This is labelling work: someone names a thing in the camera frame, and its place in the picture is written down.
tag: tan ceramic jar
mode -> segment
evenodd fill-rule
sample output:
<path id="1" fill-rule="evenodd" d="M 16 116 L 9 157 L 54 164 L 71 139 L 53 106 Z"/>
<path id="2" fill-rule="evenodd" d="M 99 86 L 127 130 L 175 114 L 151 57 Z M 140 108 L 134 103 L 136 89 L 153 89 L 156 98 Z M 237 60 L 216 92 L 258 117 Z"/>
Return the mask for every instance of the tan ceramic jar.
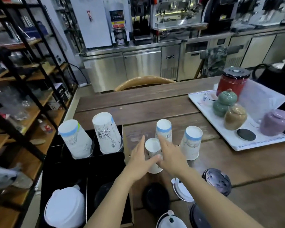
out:
<path id="1" fill-rule="evenodd" d="M 234 105 L 229 107 L 224 117 L 224 127 L 227 130 L 236 130 L 240 128 L 247 119 L 247 112 L 244 107 Z"/>

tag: upside-down paper cup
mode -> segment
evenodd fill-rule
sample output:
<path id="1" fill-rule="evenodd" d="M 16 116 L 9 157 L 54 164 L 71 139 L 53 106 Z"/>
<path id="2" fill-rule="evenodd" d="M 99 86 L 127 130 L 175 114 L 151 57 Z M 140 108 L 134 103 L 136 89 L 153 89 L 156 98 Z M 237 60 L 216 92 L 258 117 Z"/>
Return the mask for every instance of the upside-down paper cup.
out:
<path id="1" fill-rule="evenodd" d="M 145 148 L 146 148 L 146 153 L 145 153 L 146 160 L 149 160 L 150 158 L 158 154 L 162 155 L 160 141 L 157 138 L 149 138 L 145 143 Z M 158 174 L 162 170 L 163 170 L 162 168 L 160 168 L 156 163 L 154 163 L 148 172 L 151 174 Z"/>
<path id="2" fill-rule="evenodd" d="M 108 112 L 102 112 L 93 117 L 93 125 L 103 154 L 116 153 L 122 145 L 122 137 L 113 117 Z"/>
<path id="3" fill-rule="evenodd" d="M 203 131 L 199 127 L 189 126 L 186 128 L 180 149 L 188 161 L 198 158 L 202 136 Z"/>
<path id="4" fill-rule="evenodd" d="M 92 140 L 78 121 L 71 119 L 61 123 L 58 133 L 74 159 L 86 158 L 91 155 Z"/>
<path id="5" fill-rule="evenodd" d="M 155 138 L 158 138 L 158 135 L 163 136 L 168 142 L 172 142 L 172 125 L 169 120 L 160 119 L 156 123 Z"/>

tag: camouflage jacket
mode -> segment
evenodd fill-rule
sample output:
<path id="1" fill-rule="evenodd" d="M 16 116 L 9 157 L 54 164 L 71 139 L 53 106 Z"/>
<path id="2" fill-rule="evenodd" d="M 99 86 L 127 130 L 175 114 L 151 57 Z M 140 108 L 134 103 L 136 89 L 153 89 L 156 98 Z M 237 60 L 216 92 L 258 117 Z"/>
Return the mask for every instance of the camouflage jacket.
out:
<path id="1" fill-rule="evenodd" d="M 226 64 L 227 53 L 228 49 L 225 46 L 206 49 L 206 58 L 201 72 L 201 76 L 220 76 Z"/>

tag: chair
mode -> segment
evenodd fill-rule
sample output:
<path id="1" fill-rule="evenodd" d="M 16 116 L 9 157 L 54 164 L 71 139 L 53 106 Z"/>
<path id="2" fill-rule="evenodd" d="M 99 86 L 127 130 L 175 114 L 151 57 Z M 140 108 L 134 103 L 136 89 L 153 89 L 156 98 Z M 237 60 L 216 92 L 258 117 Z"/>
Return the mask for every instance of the chair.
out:
<path id="1" fill-rule="evenodd" d="M 140 87 L 150 86 L 150 85 L 170 84 L 170 83 L 175 83 L 175 82 L 176 81 L 174 80 L 163 78 L 163 77 L 157 77 L 157 76 L 135 77 L 135 78 L 132 78 L 120 84 L 118 87 L 114 89 L 114 91 L 117 92 L 117 91 L 122 91 L 125 89 L 140 88 Z"/>

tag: hand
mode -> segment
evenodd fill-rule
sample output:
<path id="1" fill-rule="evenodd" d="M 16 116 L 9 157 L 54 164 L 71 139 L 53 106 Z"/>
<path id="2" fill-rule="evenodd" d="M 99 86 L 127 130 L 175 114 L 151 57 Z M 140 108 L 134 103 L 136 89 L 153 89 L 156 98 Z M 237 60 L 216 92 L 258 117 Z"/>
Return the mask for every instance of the hand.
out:
<path id="1" fill-rule="evenodd" d="M 132 150 L 130 160 L 123 170 L 128 180 L 132 181 L 132 184 L 141 179 L 149 170 L 149 168 L 161 160 L 161 155 L 158 154 L 149 160 L 145 160 L 145 136 L 142 137 L 138 145 Z"/>
<path id="2" fill-rule="evenodd" d="M 167 170 L 171 175 L 180 177 L 181 173 L 189 168 L 186 157 L 177 145 L 168 142 L 160 135 L 158 135 L 158 139 L 163 151 L 163 160 L 158 161 L 157 164 L 162 169 Z"/>

